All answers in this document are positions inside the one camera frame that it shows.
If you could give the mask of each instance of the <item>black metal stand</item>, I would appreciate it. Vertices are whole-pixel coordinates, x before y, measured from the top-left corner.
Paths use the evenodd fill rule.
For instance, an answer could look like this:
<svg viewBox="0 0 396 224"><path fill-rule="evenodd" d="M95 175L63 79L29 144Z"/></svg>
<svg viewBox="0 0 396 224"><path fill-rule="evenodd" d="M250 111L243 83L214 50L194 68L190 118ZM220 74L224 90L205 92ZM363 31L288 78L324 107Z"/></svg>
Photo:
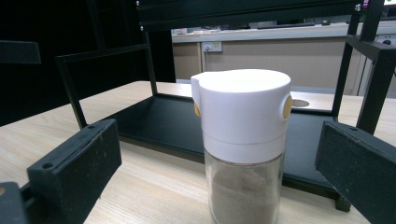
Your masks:
<svg viewBox="0 0 396 224"><path fill-rule="evenodd" d="M370 84L367 89L358 127L373 133L391 73L396 63L395 48L374 42L376 28L382 10L382 1L370 1L361 38L356 36L361 17L362 2L299 0L288 5L282 1L230 1L227 6L215 6L212 0L141 1L138 5L141 30L145 33L148 70L153 96L132 105L112 116L118 121L120 137L124 141L150 146L165 153L185 159L204 162L204 147L200 120L193 113L192 99L163 95L157 92L153 64L149 50L149 32L179 27L210 25L219 22L274 21L277 19L300 19L316 16L352 15L347 31L346 45L339 71L332 111L292 110L287 135L284 185L313 192L337 201L337 209L349 211L350 203L340 196L332 185L315 169L315 157L322 123L335 120L340 110L347 70L353 49L359 50L374 61ZM105 56L99 50L85 56ZM80 127L86 124L78 102L78 95L67 72L67 62L80 58L77 55L58 57L59 68L69 93Z"/></svg>

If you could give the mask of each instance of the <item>black metal frame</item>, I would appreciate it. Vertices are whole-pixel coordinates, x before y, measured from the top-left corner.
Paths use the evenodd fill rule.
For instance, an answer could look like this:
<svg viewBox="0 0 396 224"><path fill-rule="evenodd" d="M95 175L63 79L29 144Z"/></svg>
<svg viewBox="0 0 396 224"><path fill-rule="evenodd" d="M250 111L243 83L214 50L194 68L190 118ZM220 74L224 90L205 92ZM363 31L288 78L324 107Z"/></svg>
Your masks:
<svg viewBox="0 0 396 224"><path fill-rule="evenodd" d="M174 125L166 126L163 124L164 120L172 118L173 115L183 118L179 121L179 123L187 122L191 123L191 126L198 126L194 127L193 130L189 129L188 127L188 130L184 130L185 133L195 132L195 129L201 129L199 123L196 123L197 121L193 115L186 115L186 113L178 114L177 109L169 110L166 113L166 116L168 117L158 116L158 114L161 114L165 108L167 109L169 107L166 106L166 102L178 103L178 105L174 106L183 107L185 104L189 106L192 105L193 101L180 100L180 97L164 96L158 93L150 52L150 32L180 27L203 26L214 23L219 25L220 23L233 23L236 21L273 21L278 19L300 19L316 16L334 16L346 14L351 15L351 21L347 30L346 44L343 60L339 70L339 77L333 99L332 110L292 109L290 119L314 120L312 121L312 124L309 123L311 122L309 121L309 124L305 126L301 122L294 123L294 125L299 125L299 128L301 125L302 128L308 129L308 131L311 132L310 134L315 136L315 139L313 139L312 136L307 139L307 141L311 141L309 145L310 150L305 152L305 154L309 154L308 156L315 157L317 152L317 145L315 144L317 144L319 140L321 123L323 120L337 120L343 98L344 87L347 80L347 71L352 50L357 49L362 54L372 59L375 65L371 71L369 86L364 97L357 127L368 133L374 132L382 105L385 101L387 90L389 88L391 74L396 65L395 48L374 42L384 0L370 1L366 10L361 36L356 36L363 6L361 0L288 0L277 2L263 2L257 0L241 2L236 0L228 0L226 3L225 1L224 4L222 3L223 2L220 0L218 0L216 3L214 3L213 0L145 0L136 2L140 17L141 30L144 31L146 39L145 46L142 49L146 51L149 79L153 96L110 116L110 118L116 118L118 120L120 137L122 137L124 141L133 142L134 144L140 144L142 146L149 144L156 149L162 148L158 150L164 151L166 153L177 155L179 157L193 161L203 162L203 152L197 152L194 149L197 147L203 147L202 143L193 143L190 147L184 147L185 142L179 144L172 142L171 140L158 137L161 134L168 134L170 132L171 135L167 136L168 138L173 138L175 137L175 134L183 133L183 129L186 127L181 127L182 125L175 123ZM75 109L76 117L80 127L84 127L87 125L87 123L84 119L84 115L78 102L78 94L73 87L73 81L71 80L70 74L67 70L67 63L94 57L104 57L111 55L109 52L116 53L118 50L119 49L114 49L114 51L106 51L105 49L99 48L99 50L96 52L60 56L57 58L61 74L64 78L64 84L66 86L70 102ZM125 127L120 125L121 123L128 123L134 127ZM300 132L288 133L288 138L292 141L299 141L301 140L301 135L299 135L299 133ZM201 136L199 133L197 133L195 136L195 138L200 137ZM291 149L287 148L285 157L284 185L333 198L337 201L336 207L338 209L343 211L349 210L350 204L345 199L340 197L340 195L321 175L311 174L313 175L312 177L311 175L302 174L304 171L300 172L299 174L288 174L286 170L288 163L296 163L296 161L292 161L294 159L288 159L288 151L290 152ZM305 158L302 158L301 160L301 163L307 162L307 159ZM315 171L314 160L315 158L312 159L312 172Z"/></svg>

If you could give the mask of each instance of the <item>light wood surface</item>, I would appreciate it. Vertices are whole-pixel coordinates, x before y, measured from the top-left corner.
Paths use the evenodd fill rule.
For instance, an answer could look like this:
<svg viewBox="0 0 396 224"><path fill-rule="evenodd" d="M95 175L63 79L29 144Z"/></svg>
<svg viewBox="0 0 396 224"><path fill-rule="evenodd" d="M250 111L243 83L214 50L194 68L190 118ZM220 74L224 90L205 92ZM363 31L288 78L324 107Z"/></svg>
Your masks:
<svg viewBox="0 0 396 224"><path fill-rule="evenodd" d="M191 86L158 83L159 92L190 96ZM148 82L139 81L81 101L89 123L150 97ZM330 95L294 92L310 107L329 106ZM356 122L361 98L347 97L340 121ZM378 137L396 146L396 100L387 100ZM0 127L0 182L27 181L26 168L79 130L71 105ZM86 223L212 223L205 166L153 150L122 143L122 166L106 186ZM334 209L334 201L282 188L278 223L368 223L352 207Z"/></svg>

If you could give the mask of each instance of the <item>black metal bar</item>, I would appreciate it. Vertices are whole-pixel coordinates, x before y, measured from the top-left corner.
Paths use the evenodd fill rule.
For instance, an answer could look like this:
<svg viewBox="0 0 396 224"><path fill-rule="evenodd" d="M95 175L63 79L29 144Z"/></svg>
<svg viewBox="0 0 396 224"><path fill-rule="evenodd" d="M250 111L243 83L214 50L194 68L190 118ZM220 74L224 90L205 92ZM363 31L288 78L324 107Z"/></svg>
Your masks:
<svg viewBox="0 0 396 224"><path fill-rule="evenodd" d="M348 35L355 35L358 31L359 19L361 17L360 13L352 14L347 29ZM345 43L343 58L341 61L340 71L338 74L337 86L335 88L334 100L332 102L332 116L337 118L340 113L341 102L343 99L344 88L347 81L347 71L349 69L350 58L352 56L353 48Z"/></svg>
<svg viewBox="0 0 396 224"><path fill-rule="evenodd" d="M41 59L38 44L0 40L0 63L39 64Z"/></svg>
<svg viewBox="0 0 396 224"><path fill-rule="evenodd" d="M174 20L158 21L144 21L141 20L140 24L145 27L146 31L161 31L170 30L180 27L197 27L204 25L222 25L233 23L247 23L254 21L276 21L276 20L293 20L303 18L315 18L321 16L334 16L335 15L348 15L353 12L355 4L346 4L343 7L339 6L319 6L319 7L302 7L302 8L289 8L284 11L258 11L250 14L243 13L230 13L226 15L210 15L201 18L183 18Z"/></svg>
<svg viewBox="0 0 396 224"><path fill-rule="evenodd" d="M129 53L129 52L147 49L147 48L148 48L148 45L141 44L141 45L132 45L132 46L127 46L127 47L121 47L121 48L116 48L116 49L103 49L103 50L84 52L84 53L78 53L78 54L63 55L63 56L58 56L57 58L63 59L67 63L71 63L71 62L89 60L89 59L93 59L93 58L106 57L106 56L115 55L115 54Z"/></svg>
<svg viewBox="0 0 396 224"><path fill-rule="evenodd" d="M360 41L358 35L348 35L346 42L372 61L378 57L381 50L394 51L396 55L396 48L394 46L376 41Z"/></svg>
<svg viewBox="0 0 396 224"><path fill-rule="evenodd" d="M56 63L58 65L59 72L61 73L62 80L64 81L64 88L66 89L67 97L69 98L70 104L72 105L73 111L76 115L78 126L80 129L83 129L87 126L87 121L85 120L84 113L82 112L81 105L79 104L78 94L73 84L73 79L70 76L67 63L62 57L57 57Z"/></svg>
<svg viewBox="0 0 396 224"><path fill-rule="evenodd" d="M98 49L105 49L105 37L103 35L102 26L100 25L99 14L95 0L87 0L87 7L91 16L93 33L95 35L96 46Z"/></svg>
<svg viewBox="0 0 396 224"><path fill-rule="evenodd" d="M151 84L151 91L153 95L158 94L157 83L155 81L154 63L152 62L151 47L149 44L149 32L145 32L145 43L148 46L146 49L146 61L148 64L148 76Z"/></svg>
<svg viewBox="0 0 396 224"><path fill-rule="evenodd" d="M141 25L146 31L180 27L276 21L350 15L361 0L300 1L140 1Z"/></svg>
<svg viewBox="0 0 396 224"><path fill-rule="evenodd" d="M380 51L378 57L373 61L373 68L356 126L367 133L374 134L375 132L395 65L394 53L389 51Z"/></svg>
<svg viewBox="0 0 396 224"><path fill-rule="evenodd" d="M382 8L385 0L369 1L364 19L361 27L361 41L374 41L376 30L378 29L379 20L382 16Z"/></svg>

